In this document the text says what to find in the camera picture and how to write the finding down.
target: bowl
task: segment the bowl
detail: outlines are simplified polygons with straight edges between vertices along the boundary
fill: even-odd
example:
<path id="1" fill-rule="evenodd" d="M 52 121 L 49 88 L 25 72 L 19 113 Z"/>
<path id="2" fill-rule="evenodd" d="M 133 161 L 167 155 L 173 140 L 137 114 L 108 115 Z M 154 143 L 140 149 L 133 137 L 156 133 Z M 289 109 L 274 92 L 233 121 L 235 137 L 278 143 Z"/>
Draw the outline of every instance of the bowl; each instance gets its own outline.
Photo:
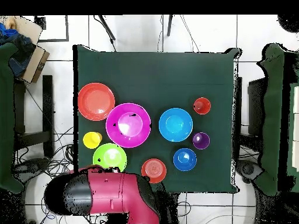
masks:
<path id="1" fill-rule="evenodd" d="M 211 103 L 207 98 L 198 98 L 194 104 L 193 108 L 198 114 L 207 114 L 211 110 Z"/>
<path id="2" fill-rule="evenodd" d="M 102 83 L 89 83 L 78 94 L 79 112 L 92 121 L 104 120 L 115 105 L 112 91 Z"/>
<path id="3" fill-rule="evenodd" d="M 142 176 L 148 176 L 152 184 L 161 182 L 166 176 L 166 166 L 159 159 L 147 160 L 141 168 Z"/>
<path id="4" fill-rule="evenodd" d="M 204 132 L 196 133 L 192 141 L 194 147 L 197 149 L 205 149 L 210 145 L 210 137 Z"/>
<path id="5" fill-rule="evenodd" d="M 192 132 L 193 121 L 190 114 L 181 108 L 171 108 L 165 111 L 159 120 L 161 135 L 171 142 L 185 140 Z"/>
<path id="6" fill-rule="evenodd" d="M 175 152 L 173 164 L 180 171 L 190 171 L 196 165 L 196 154 L 188 148 L 182 148 Z"/>
<path id="7" fill-rule="evenodd" d="M 106 121 L 108 137 L 124 148 L 137 147 L 151 132 L 151 119 L 147 111 L 134 103 L 116 106 Z"/>
<path id="8" fill-rule="evenodd" d="M 102 140 L 102 135 L 98 132 L 87 132 L 83 137 L 84 145 L 89 149 L 95 149 L 99 146 Z"/>
<path id="9" fill-rule="evenodd" d="M 93 165 L 99 165 L 107 169 L 118 167 L 122 172 L 127 166 L 127 155 L 125 151 L 115 143 L 106 143 L 95 150 L 92 158 Z"/>

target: cardboard box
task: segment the cardboard box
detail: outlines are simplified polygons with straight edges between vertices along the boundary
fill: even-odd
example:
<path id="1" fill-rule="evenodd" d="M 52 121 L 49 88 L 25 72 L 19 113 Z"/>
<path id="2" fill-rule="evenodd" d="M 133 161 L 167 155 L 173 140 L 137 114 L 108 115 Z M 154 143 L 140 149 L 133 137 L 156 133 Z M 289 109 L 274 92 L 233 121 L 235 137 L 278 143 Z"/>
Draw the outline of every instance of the cardboard box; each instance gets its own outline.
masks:
<path id="1" fill-rule="evenodd" d="M 0 18 L 0 22 L 4 22 L 6 18 Z M 21 79 L 26 82 L 37 82 L 41 71 L 44 68 L 44 64 L 46 63 L 49 53 L 37 46 L 37 42 L 39 41 L 39 37 L 41 34 L 41 27 L 30 20 L 22 18 L 20 16 L 16 16 L 16 30 L 31 39 L 31 42 L 36 45 L 36 48 L 32 54 L 32 57 L 28 63 L 27 69 L 25 70 Z"/>

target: yellow cup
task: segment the yellow cup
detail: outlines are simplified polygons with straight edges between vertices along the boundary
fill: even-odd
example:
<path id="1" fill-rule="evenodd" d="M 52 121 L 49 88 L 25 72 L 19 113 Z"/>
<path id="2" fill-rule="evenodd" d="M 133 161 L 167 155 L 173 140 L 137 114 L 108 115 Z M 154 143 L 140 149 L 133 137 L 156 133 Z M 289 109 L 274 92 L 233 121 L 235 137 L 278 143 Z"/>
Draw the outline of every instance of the yellow cup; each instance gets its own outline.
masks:
<path id="1" fill-rule="evenodd" d="M 89 149 L 95 149 L 99 146 L 102 140 L 102 135 L 98 132 L 87 132 L 83 137 L 84 145 Z"/>

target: red plate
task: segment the red plate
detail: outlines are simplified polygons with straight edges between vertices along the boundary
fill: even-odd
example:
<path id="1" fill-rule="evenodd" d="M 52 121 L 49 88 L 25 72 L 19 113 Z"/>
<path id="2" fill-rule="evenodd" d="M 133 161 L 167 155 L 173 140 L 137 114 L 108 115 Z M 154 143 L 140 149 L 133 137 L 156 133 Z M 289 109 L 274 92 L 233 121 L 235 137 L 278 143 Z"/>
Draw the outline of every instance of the red plate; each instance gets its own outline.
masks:
<path id="1" fill-rule="evenodd" d="M 98 82 L 85 85 L 78 94 L 79 112 L 88 120 L 104 120 L 114 105 L 112 91 Z"/>
<path id="2" fill-rule="evenodd" d="M 158 159 L 147 160 L 141 168 L 142 176 L 148 176 L 150 183 L 159 183 L 166 176 L 166 166 Z"/>

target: blue cloth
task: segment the blue cloth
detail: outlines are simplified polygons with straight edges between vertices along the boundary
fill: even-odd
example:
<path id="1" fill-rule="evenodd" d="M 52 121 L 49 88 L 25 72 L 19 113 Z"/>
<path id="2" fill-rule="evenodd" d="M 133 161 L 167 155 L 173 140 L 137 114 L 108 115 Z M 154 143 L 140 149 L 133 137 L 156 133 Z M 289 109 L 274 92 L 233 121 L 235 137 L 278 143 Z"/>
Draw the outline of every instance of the blue cloth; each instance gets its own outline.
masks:
<path id="1" fill-rule="evenodd" d="M 13 43 L 19 49 L 11 56 L 9 66 L 11 67 L 13 74 L 16 77 L 20 77 L 25 72 L 36 46 L 32 44 L 30 38 L 19 34 L 17 31 L 15 34 L 13 33 L 14 29 L 6 30 L 4 27 L 3 30 L 3 24 L 0 24 L 0 46 L 5 43 Z"/>
<path id="2" fill-rule="evenodd" d="M 15 29 L 6 29 L 2 23 L 0 23 L 0 32 L 3 35 L 8 36 L 8 37 L 13 36 L 14 34 L 18 33 L 18 31 Z"/>

